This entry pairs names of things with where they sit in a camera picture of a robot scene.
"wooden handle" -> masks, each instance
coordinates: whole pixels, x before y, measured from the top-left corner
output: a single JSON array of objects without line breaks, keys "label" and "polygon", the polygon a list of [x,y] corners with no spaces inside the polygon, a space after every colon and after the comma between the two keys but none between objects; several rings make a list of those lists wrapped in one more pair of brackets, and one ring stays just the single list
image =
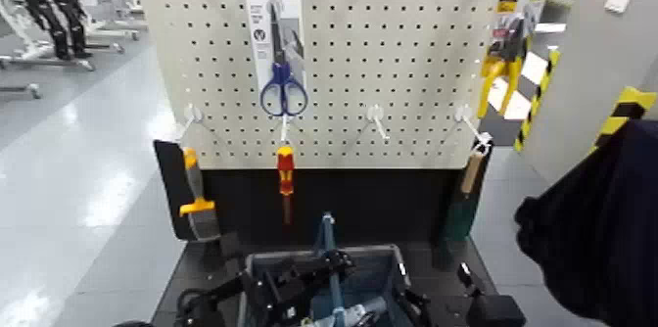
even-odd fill
[{"label": "wooden handle", "polygon": [[464,174],[464,179],[461,181],[461,192],[464,193],[467,197],[473,191],[473,185],[475,184],[475,178],[478,176],[478,171],[480,170],[480,164],[482,159],[485,157],[484,154],[476,152],[471,155],[468,160],[468,165],[466,166],[466,173]]}]

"black cloth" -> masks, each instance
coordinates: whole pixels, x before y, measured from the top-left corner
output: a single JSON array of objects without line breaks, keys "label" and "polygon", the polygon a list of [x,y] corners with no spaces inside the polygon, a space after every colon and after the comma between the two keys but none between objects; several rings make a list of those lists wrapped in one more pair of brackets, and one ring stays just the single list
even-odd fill
[{"label": "black cloth", "polygon": [[562,305],[614,327],[658,326],[658,121],[626,123],[515,218]]}]

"scissors handle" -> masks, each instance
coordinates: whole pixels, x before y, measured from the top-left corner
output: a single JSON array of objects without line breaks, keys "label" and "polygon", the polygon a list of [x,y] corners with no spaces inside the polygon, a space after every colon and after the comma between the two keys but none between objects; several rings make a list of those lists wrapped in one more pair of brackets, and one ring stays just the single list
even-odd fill
[{"label": "scissors handle", "polygon": [[[293,77],[290,64],[284,63],[282,65],[274,63],[272,64],[272,73],[272,79],[265,84],[260,92],[260,105],[262,108],[266,113],[274,117],[282,117],[284,115],[293,117],[301,114],[308,105],[308,95],[304,87]],[[289,108],[288,92],[286,90],[297,90],[302,94],[302,105],[298,109]],[[266,94],[272,91],[278,91],[279,93],[279,109],[270,108],[264,101]]]}]

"gray wall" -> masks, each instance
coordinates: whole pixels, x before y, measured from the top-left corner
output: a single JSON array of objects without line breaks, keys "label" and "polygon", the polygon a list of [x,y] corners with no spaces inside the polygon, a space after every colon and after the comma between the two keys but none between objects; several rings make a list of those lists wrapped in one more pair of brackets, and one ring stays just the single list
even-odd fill
[{"label": "gray wall", "polygon": [[[606,0],[577,0],[562,59],[523,155],[554,182],[588,153],[621,90],[658,91],[658,0],[631,0],[623,15]],[[648,117],[658,118],[658,108]]]}]

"scissors blade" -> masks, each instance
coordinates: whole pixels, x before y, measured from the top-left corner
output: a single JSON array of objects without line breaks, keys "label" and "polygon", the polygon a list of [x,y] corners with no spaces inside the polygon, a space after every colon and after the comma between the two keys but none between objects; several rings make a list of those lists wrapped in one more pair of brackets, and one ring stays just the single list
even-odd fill
[{"label": "scissors blade", "polygon": [[281,31],[279,30],[279,20],[276,17],[274,4],[269,4],[269,26],[272,32],[272,48],[274,50],[274,62],[283,65],[286,62],[286,53],[281,45]]}]

